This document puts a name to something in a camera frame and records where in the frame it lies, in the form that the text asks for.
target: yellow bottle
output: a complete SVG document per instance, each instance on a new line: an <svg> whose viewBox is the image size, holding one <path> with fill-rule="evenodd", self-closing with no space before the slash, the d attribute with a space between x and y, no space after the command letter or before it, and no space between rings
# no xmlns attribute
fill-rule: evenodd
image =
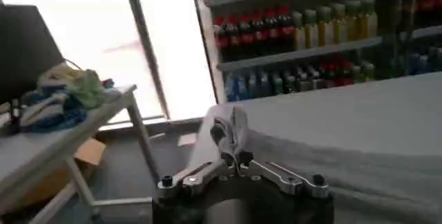
<svg viewBox="0 0 442 224"><path fill-rule="evenodd" d="M294 32L294 41L295 41L295 49L296 50L303 50L305 49L305 27L302 23L302 14L294 11L291 14L291 17L293 18L294 25L295 25L295 32Z"/></svg>
<svg viewBox="0 0 442 224"><path fill-rule="evenodd" d="M334 43L332 9L329 7L320 7L319 17L319 46L330 46Z"/></svg>
<svg viewBox="0 0 442 224"><path fill-rule="evenodd" d="M305 46L315 48L319 46L318 24L316 24L316 11L305 11Z"/></svg>
<svg viewBox="0 0 442 224"><path fill-rule="evenodd" d="M375 0L362 0L365 14L362 21L362 36L364 38L378 35L378 15L374 9Z"/></svg>
<svg viewBox="0 0 442 224"><path fill-rule="evenodd" d="M359 39L360 32L360 17L358 16L358 9L360 8L360 1L347 2L347 36L349 41L356 41Z"/></svg>
<svg viewBox="0 0 442 224"><path fill-rule="evenodd" d="M333 27L334 27L334 43L341 44L348 41L347 20L345 19L345 6L343 4L332 4L333 8Z"/></svg>

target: cloth pile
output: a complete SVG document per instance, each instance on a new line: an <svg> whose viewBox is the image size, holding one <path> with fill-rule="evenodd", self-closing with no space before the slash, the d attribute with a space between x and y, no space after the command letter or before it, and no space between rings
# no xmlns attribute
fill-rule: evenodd
<svg viewBox="0 0 442 224"><path fill-rule="evenodd" d="M45 133L74 127L87 118L89 109L120 95L106 89L95 71L60 64L40 76L36 91L22 97L21 131Z"/></svg>

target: blue cloth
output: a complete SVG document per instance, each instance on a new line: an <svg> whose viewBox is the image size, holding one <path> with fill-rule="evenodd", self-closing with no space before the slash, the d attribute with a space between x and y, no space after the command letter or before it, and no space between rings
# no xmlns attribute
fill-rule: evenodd
<svg viewBox="0 0 442 224"><path fill-rule="evenodd" d="M22 98L22 103L27 106L37 104L52 95L51 91L44 91L44 94L37 92L28 93ZM36 123L21 127L23 132L48 133L62 129L75 127L83 122L87 117L87 111L80 101L72 94L67 94L68 99L63 102L53 102L52 104L63 104L63 114L55 114L38 120Z"/></svg>

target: black screw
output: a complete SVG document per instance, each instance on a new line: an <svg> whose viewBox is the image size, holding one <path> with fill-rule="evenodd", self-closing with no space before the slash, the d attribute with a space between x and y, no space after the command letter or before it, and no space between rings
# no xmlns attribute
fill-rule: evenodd
<svg viewBox="0 0 442 224"><path fill-rule="evenodd" d="M161 183L165 187L170 187L173 184L173 177L172 176L165 176L163 179L161 179Z"/></svg>

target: cable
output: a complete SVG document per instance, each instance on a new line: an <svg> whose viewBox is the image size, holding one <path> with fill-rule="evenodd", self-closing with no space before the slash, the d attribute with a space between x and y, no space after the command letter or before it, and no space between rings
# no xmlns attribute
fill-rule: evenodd
<svg viewBox="0 0 442 224"><path fill-rule="evenodd" d="M76 65L76 63L74 63L73 61L69 60L69 59L64 59L65 62L69 62L70 64L74 65L74 67L78 68L79 70L83 70L82 68L80 68L80 66Z"/></svg>

